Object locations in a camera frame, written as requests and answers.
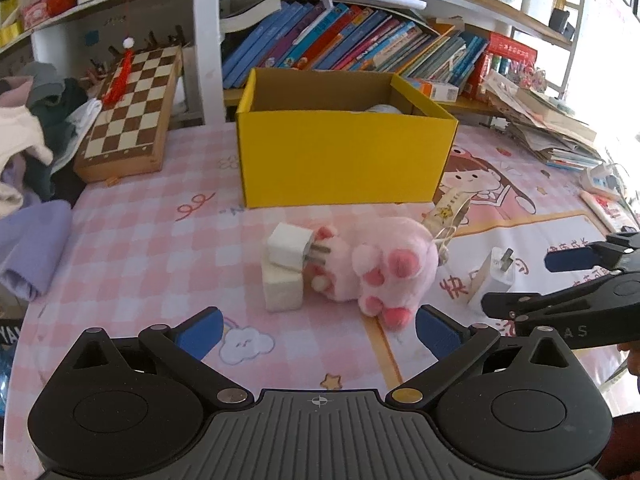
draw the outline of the gray ridged plate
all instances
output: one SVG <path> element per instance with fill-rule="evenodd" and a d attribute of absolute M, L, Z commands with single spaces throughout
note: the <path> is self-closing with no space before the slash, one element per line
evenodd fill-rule
<path fill-rule="evenodd" d="M 47 472 L 42 480 L 66 477 Z M 498 480 L 453 455 L 423 416 L 373 391 L 266 390 L 243 412 L 219 413 L 176 462 L 140 480 Z M 598 480 L 588 468 L 566 477 Z"/>

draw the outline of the chessboard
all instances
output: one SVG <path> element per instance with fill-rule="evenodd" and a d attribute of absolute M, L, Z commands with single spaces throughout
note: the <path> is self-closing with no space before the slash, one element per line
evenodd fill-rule
<path fill-rule="evenodd" d="M 120 74 L 120 62 L 102 83 L 101 99 Z M 85 182 L 162 168 L 175 86 L 182 71 L 179 46 L 136 54 L 123 97 L 102 108 L 74 163 Z"/>

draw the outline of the cartoon girl print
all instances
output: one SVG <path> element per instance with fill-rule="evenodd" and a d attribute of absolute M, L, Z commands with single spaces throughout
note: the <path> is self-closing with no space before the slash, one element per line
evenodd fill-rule
<path fill-rule="evenodd" d="M 471 205 L 495 207 L 495 211 L 504 219 L 521 217 L 524 212 L 536 213 L 533 201 L 506 176 L 486 160 L 474 157 L 459 146 L 454 146 L 449 154 L 433 203 L 438 203 L 438 200 L 453 187 L 464 192 L 470 198 Z M 484 207 L 471 207 L 462 224 L 469 224 L 469 216 L 484 216 L 486 213 Z"/>

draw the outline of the red tassel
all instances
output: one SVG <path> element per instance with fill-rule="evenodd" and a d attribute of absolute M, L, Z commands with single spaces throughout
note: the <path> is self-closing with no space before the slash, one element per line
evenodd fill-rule
<path fill-rule="evenodd" d="M 106 95 L 102 98 L 102 104 L 104 106 L 114 105 L 124 95 L 124 92 L 127 88 L 127 79 L 129 78 L 129 74 L 131 73 L 131 62 L 133 60 L 133 50 L 128 48 L 124 53 L 124 58 L 122 59 L 122 65 L 120 74 L 118 77 L 111 81 L 111 88 L 106 93 Z"/>

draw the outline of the cloud print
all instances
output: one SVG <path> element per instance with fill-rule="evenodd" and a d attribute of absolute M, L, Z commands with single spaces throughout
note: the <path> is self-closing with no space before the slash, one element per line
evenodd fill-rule
<path fill-rule="evenodd" d="M 225 334 L 220 359 L 228 365 L 237 365 L 260 354 L 268 354 L 274 345 L 273 337 L 260 333 L 251 326 L 231 328 Z"/>

